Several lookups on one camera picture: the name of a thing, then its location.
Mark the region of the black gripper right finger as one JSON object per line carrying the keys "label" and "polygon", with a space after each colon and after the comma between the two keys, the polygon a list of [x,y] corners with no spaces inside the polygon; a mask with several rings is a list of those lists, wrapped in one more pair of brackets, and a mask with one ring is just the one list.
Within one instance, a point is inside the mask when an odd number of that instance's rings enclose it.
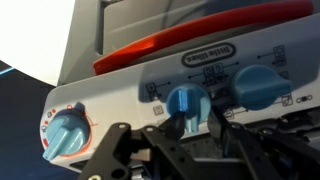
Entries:
{"label": "black gripper right finger", "polygon": [[238,157],[254,180],[320,180],[320,152],[271,128],[252,132],[212,107],[207,127],[222,157]]}

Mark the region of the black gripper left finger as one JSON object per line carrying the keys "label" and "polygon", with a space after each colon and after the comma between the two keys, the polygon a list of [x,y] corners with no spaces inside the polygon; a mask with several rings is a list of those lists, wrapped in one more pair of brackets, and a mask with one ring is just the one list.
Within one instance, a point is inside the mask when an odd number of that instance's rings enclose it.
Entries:
{"label": "black gripper left finger", "polygon": [[192,180],[200,174],[195,160],[178,144],[185,113],[177,111],[159,127],[132,130],[114,123],[86,163],[78,180],[130,180],[132,161],[140,162],[150,178]]}

